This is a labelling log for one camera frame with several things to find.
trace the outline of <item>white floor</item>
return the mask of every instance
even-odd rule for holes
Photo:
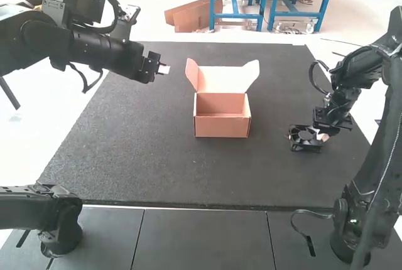
[[[19,0],[0,0],[0,4]],[[315,58],[333,67],[341,57],[332,52],[346,54],[355,46],[326,39],[342,40],[364,45],[380,37],[388,26],[389,12],[401,0],[330,0],[321,32],[314,35],[283,35],[268,33],[264,24],[262,33],[246,31],[241,27],[217,29],[215,33],[178,34],[165,23],[163,11],[194,0],[120,0],[122,4],[141,6],[138,24],[131,33],[132,40],[148,41],[204,41],[241,43],[291,43],[307,45]],[[299,9],[319,8],[316,5],[297,5]],[[265,18],[268,18],[267,1]],[[259,6],[243,8],[244,12],[256,12]],[[230,10],[231,4],[225,6]],[[106,8],[104,21],[111,20],[110,8]],[[95,74],[81,66],[86,75]],[[40,176],[65,136],[94,94],[91,90],[84,95],[80,91],[82,82],[71,71],[59,72],[52,69],[48,60],[6,76],[6,81],[21,102],[19,111],[14,111],[9,101],[0,92],[0,185],[24,185],[34,183]],[[352,114],[359,127],[371,142],[376,133],[375,119],[381,118],[385,86],[376,83],[363,91]],[[396,226],[402,235],[402,224]],[[9,231],[0,231],[0,246]]]

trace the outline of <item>robotic arm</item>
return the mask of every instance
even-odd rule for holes
[[[44,58],[64,71],[66,66],[77,71],[84,81],[85,93],[102,77],[106,68],[131,80],[147,84],[156,74],[167,73],[160,55],[129,40],[132,25],[140,12],[137,6],[122,8],[117,0],[110,26],[100,23],[106,0],[26,0],[19,5],[0,5],[0,77],[25,69]],[[86,64],[99,72],[99,78],[88,85],[85,76],[73,62]],[[46,257],[68,254],[82,238],[77,223],[81,199],[60,185],[0,186],[0,229],[38,230],[41,251]]]
[[[106,0],[27,0],[23,4],[33,7],[39,1],[41,11],[0,6],[0,33],[5,35],[0,39],[0,77],[47,57],[61,71],[67,65],[77,71],[73,65],[77,62],[89,65],[100,77],[105,68],[144,84],[163,73],[159,54],[151,51],[143,57],[144,46],[129,40],[139,7],[123,9],[117,0],[108,0],[114,10],[113,24],[94,27],[102,19]],[[94,84],[87,85],[80,75],[86,92]]]
[[[332,93],[313,81],[313,68],[321,61],[313,62],[309,71],[313,86],[326,95],[324,107],[314,109],[313,127],[329,136],[340,129],[352,129],[349,112],[361,89],[370,89],[380,78],[388,85],[383,117],[372,146],[332,212],[335,229],[330,245],[336,256],[355,270],[369,263],[373,248],[387,246],[402,211],[401,49],[402,7],[398,7],[391,12],[384,36],[347,55],[332,70],[324,64],[331,74]]]

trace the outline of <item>cart wheel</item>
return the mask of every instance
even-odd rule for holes
[[[307,23],[306,24],[306,33],[311,34],[314,32],[314,25],[312,25],[311,23]]]
[[[276,33],[280,33],[280,32],[281,32],[281,26],[282,26],[282,23],[278,23],[278,24],[276,25],[276,28],[275,28],[275,32],[276,32]]]

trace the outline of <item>black cooling fan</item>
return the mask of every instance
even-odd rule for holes
[[[294,152],[310,151],[319,153],[324,142],[317,136],[318,130],[312,126],[292,124],[289,127],[290,149]]]

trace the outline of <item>flattened cardboard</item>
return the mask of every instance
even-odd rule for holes
[[[259,75],[259,62],[243,67],[199,67],[187,59],[185,74],[196,91],[195,137],[248,137],[251,112],[245,92]]]
[[[198,0],[165,11],[166,23],[177,33],[191,33],[209,26],[210,0]],[[222,13],[223,0],[215,0],[215,13]]]

